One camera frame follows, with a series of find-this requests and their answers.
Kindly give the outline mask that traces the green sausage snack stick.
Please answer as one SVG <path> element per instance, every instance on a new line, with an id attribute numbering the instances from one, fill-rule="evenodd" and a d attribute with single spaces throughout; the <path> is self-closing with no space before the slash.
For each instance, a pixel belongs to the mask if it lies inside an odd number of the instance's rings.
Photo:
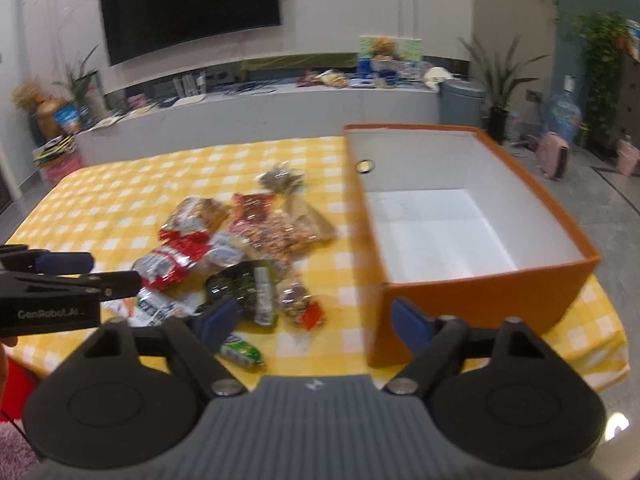
<path id="1" fill-rule="evenodd" d="M 218 354 L 240 367 L 257 368 L 264 365 L 262 352 L 237 334 L 230 334 L 226 338 Z"/>

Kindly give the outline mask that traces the red chip snack bag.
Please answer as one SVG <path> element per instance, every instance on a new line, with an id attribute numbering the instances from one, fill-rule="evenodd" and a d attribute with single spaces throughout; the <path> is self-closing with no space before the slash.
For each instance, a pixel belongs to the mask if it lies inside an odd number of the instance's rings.
<path id="1" fill-rule="evenodd" d="M 164 290 L 182 283 L 212 248 L 207 232 L 182 235 L 161 230 L 158 244 L 132 265 L 145 288 Z"/>

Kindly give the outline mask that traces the red braised meat packet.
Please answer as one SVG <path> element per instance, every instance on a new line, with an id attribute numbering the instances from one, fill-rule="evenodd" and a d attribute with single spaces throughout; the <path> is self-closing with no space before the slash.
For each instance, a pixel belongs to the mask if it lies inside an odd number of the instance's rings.
<path id="1" fill-rule="evenodd" d="M 272 193 L 234 193 L 232 196 L 232 221 L 262 222 L 267 218 L 274 196 Z"/>

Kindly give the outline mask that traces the dark green seaweed pack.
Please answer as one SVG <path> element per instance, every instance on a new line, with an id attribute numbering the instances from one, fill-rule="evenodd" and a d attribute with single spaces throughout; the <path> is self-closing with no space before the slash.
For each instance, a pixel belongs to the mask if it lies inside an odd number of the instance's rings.
<path id="1" fill-rule="evenodd" d="M 276 283 L 267 260 L 229 266 L 206 278 L 204 288 L 211 304 L 229 296 L 238 303 L 243 318 L 255 325 L 271 328 L 277 323 Z"/>

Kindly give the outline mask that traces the peanut snack bag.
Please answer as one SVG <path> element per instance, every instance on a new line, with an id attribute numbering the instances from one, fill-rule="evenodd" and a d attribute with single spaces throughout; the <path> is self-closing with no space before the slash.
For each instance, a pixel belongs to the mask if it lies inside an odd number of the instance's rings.
<path id="1" fill-rule="evenodd" d="M 230 207 L 214 198 L 185 198 L 160 227 L 158 239 L 207 242 L 224 224 Z"/>

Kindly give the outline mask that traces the orange storage box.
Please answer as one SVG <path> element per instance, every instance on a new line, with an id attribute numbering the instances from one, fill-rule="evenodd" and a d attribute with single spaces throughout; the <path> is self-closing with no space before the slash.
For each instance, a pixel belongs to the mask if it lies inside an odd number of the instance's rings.
<path id="1" fill-rule="evenodd" d="M 521 318 L 543 334 L 599 263 L 572 217 L 477 128 L 348 125 L 344 140 L 371 366 L 409 359 L 395 299 L 481 328 Z"/>

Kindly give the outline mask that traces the clear mixed nuts bag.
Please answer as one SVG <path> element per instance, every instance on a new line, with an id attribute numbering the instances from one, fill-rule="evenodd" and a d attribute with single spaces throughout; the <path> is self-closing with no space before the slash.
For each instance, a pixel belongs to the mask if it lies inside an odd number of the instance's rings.
<path id="1" fill-rule="evenodd" d="M 334 239 L 334 225 L 306 200 L 289 195 L 280 207 L 275 207 L 275 199 L 276 196 L 264 221 L 231 221 L 231 233 L 281 268 L 306 255 L 314 244 Z"/>

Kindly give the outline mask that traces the left potted plant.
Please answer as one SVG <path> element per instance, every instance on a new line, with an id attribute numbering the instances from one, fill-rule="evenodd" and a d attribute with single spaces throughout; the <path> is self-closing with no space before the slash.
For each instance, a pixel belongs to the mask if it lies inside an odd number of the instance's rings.
<path id="1" fill-rule="evenodd" d="M 94 46 L 81 60 L 73 64 L 66 63 L 63 79 L 54 82 L 70 95 L 80 121 L 86 128 L 94 126 L 107 115 L 100 73 L 89 66 L 98 47 Z"/>

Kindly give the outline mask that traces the dark dried fruit packet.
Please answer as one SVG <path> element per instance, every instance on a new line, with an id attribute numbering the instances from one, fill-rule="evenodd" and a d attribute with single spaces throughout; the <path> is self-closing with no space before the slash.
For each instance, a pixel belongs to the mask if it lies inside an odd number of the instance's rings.
<path id="1" fill-rule="evenodd" d="M 298 190 L 305 181 L 303 171 L 293 169 L 288 162 L 278 162 L 257 177 L 257 182 L 271 193 L 288 195 Z"/>

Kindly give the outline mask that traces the pink bag on floor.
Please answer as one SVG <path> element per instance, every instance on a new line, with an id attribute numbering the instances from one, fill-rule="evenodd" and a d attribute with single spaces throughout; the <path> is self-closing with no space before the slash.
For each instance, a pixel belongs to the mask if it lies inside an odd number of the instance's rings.
<path id="1" fill-rule="evenodd" d="M 549 131 L 541 138 L 536 157 L 538 168 L 546 178 L 561 180 L 567 170 L 570 147 L 562 136 Z"/>

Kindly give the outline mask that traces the white tv console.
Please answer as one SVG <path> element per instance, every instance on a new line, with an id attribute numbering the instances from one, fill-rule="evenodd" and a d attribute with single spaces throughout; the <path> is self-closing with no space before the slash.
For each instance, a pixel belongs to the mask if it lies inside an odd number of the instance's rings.
<path id="1" fill-rule="evenodd" d="M 76 136 L 88 166 L 216 145 L 337 136 L 350 124 L 437 124 L 439 95 L 424 88 L 275 84 L 154 108 Z"/>

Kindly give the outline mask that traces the pink bucket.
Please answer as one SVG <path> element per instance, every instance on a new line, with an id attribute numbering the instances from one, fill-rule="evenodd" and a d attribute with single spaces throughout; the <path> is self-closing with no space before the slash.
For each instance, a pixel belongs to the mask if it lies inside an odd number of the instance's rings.
<path id="1" fill-rule="evenodd" d="M 617 143 L 617 171 L 623 176 L 629 177 L 634 173 L 640 158 L 638 148 L 631 143 L 630 136 L 625 136 Z"/>

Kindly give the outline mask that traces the snack pile on console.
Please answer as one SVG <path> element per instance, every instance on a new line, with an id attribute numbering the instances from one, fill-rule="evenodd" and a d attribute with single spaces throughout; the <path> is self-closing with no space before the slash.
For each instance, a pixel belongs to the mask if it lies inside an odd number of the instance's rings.
<path id="1" fill-rule="evenodd" d="M 315 72 L 307 70 L 299 79 L 296 80 L 297 87 L 314 87 L 325 86 L 329 88 L 344 89 L 349 88 L 349 79 L 339 70 L 324 70 L 323 72 Z"/>

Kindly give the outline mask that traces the teddy bear picture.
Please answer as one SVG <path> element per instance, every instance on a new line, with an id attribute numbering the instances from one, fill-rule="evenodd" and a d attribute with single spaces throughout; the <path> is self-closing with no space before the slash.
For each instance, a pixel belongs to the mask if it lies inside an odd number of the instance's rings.
<path id="1" fill-rule="evenodd" d="M 408 37 L 360 36 L 358 70 L 378 74 L 383 70 L 412 78 L 422 63 L 422 40 Z"/>

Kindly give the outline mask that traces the black wall television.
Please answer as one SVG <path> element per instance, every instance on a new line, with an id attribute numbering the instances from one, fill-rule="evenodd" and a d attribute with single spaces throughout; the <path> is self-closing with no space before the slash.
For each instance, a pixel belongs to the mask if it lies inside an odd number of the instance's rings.
<path id="1" fill-rule="evenodd" d="M 279 0 L 100 0 L 108 59 L 281 24 Z"/>

